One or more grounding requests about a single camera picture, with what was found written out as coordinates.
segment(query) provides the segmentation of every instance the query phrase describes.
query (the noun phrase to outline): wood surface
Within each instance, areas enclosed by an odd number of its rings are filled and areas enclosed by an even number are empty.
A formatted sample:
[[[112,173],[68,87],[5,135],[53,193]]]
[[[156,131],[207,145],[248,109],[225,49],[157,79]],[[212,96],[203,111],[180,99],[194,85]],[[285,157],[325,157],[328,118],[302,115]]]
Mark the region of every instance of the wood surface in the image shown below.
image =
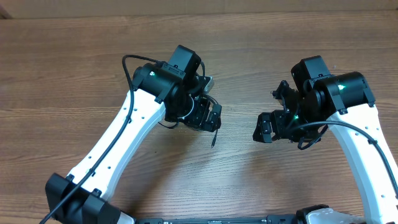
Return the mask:
[[[331,132],[300,151],[252,140],[257,116],[290,69],[321,55],[334,74],[359,71],[376,97],[398,156],[398,11],[296,12],[0,21],[0,223],[38,223],[44,185],[91,150],[128,90],[124,54],[168,60],[197,52],[223,105],[213,133],[156,126],[119,181],[112,203],[136,217],[262,217],[325,203],[363,215],[357,186]],[[145,62],[128,61],[131,73]]]
[[[15,19],[221,14],[247,12],[307,12],[395,10],[398,0],[0,0]]]

